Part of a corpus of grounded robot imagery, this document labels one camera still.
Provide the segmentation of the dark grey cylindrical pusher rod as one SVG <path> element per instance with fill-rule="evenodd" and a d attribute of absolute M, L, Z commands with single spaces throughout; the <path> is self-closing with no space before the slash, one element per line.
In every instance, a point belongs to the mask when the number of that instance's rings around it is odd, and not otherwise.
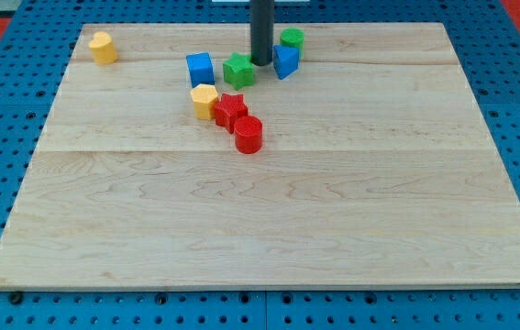
<path fill-rule="evenodd" d="M 250 1 L 251 61 L 257 66 L 272 62 L 274 0 Z"/>

